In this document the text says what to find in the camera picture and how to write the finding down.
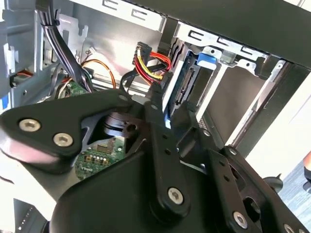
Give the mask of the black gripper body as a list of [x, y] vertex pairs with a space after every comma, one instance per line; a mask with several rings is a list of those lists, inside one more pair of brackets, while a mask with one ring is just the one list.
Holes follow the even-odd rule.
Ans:
[[183, 164], [190, 212], [165, 222], [150, 207], [148, 157], [138, 153], [67, 190], [50, 222], [52, 233], [225, 233], [209, 176]]

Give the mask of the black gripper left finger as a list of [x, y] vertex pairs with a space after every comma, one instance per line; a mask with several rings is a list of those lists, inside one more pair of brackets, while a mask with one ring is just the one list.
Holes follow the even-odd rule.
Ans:
[[0, 150], [49, 174], [72, 170], [78, 154], [97, 134], [134, 137], [134, 150], [151, 157], [151, 203], [168, 218], [190, 211], [190, 198], [173, 133], [166, 128], [162, 93], [153, 87], [140, 103], [110, 89], [13, 108], [0, 117]]

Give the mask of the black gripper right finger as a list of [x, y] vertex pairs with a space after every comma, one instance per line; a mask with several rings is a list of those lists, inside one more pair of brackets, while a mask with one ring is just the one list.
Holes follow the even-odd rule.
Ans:
[[210, 132], [199, 126], [195, 110], [191, 103], [182, 103], [173, 114], [173, 131], [182, 161], [206, 171], [219, 231], [306, 233], [278, 195], [283, 181], [261, 178], [233, 147], [218, 148]]

